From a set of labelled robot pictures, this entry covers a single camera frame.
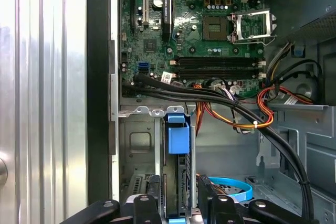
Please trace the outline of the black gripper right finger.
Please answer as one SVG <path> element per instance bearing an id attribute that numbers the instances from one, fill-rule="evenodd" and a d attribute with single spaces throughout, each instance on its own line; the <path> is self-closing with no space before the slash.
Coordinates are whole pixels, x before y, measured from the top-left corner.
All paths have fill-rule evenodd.
<path id="1" fill-rule="evenodd" d="M 244 207 L 231 197 L 218 195 L 212 199 L 211 223 L 319 223 L 305 220 L 271 201 L 257 199 Z"/>

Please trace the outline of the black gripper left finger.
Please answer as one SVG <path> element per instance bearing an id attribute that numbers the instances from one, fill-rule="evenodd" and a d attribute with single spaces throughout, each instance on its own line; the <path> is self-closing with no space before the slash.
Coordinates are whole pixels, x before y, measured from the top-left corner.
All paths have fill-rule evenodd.
<path id="1" fill-rule="evenodd" d="M 97 201 L 62 223 L 161 223 L 156 199 L 151 195 L 133 195 L 121 205 L 116 200 Z"/>

